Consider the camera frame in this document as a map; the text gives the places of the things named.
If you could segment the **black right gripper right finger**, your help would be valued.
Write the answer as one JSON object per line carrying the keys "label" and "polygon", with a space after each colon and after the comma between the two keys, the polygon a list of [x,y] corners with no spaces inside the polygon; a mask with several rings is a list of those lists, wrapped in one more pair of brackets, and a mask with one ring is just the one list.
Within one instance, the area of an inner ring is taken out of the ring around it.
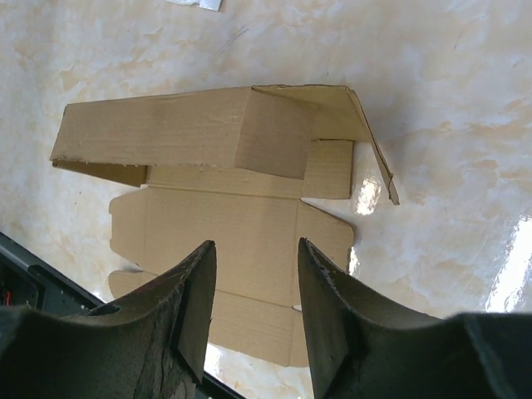
{"label": "black right gripper right finger", "polygon": [[528,398],[531,316],[439,319],[342,271],[298,243],[298,282],[317,398]]}

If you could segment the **brown cardboard box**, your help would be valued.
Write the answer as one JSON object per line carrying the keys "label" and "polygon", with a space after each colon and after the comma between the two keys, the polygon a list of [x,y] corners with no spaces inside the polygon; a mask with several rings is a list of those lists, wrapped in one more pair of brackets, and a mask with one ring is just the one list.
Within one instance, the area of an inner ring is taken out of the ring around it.
{"label": "brown cardboard box", "polygon": [[51,153],[62,170],[134,187],[114,198],[121,296],[214,241],[209,341],[282,367],[308,365],[298,310],[298,242],[346,268],[352,229],[308,204],[347,200],[353,148],[372,147],[399,196],[356,93],[346,86],[242,86],[66,106]]}

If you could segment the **small clear plastic bag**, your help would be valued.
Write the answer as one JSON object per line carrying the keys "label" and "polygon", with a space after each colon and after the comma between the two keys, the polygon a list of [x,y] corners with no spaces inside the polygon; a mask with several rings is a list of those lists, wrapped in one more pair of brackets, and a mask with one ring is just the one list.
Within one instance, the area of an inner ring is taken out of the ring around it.
{"label": "small clear plastic bag", "polygon": [[200,7],[210,11],[218,12],[221,8],[222,0],[167,0],[173,4],[186,7]]}

